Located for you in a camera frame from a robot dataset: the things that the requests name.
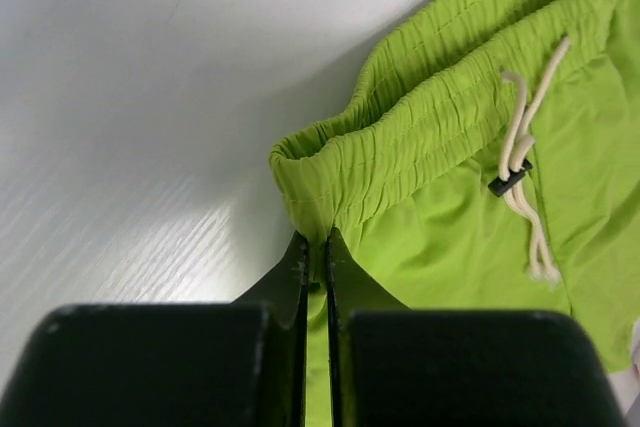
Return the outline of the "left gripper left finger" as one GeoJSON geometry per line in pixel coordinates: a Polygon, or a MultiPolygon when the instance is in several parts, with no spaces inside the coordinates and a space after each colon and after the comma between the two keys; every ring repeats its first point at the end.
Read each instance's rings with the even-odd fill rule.
{"type": "Polygon", "coordinates": [[[308,245],[230,303],[70,304],[33,330],[5,426],[300,426],[308,245]]]}

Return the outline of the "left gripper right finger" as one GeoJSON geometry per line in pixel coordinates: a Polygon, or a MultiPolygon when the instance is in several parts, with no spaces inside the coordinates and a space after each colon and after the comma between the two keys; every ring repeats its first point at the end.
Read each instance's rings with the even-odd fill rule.
{"type": "Polygon", "coordinates": [[[537,310],[412,310],[333,230],[325,247],[337,426],[621,426],[584,330],[537,310]]]}

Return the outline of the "lime green shorts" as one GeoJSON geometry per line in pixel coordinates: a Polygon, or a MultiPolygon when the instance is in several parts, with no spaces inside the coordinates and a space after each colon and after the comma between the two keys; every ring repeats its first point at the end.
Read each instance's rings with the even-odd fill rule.
{"type": "Polygon", "coordinates": [[[639,0],[433,0],[269,164],[310,245],[308,425],[334,425],[333,230],[412,310],[557,312],[606,376],[632,365],[639,0]]]}

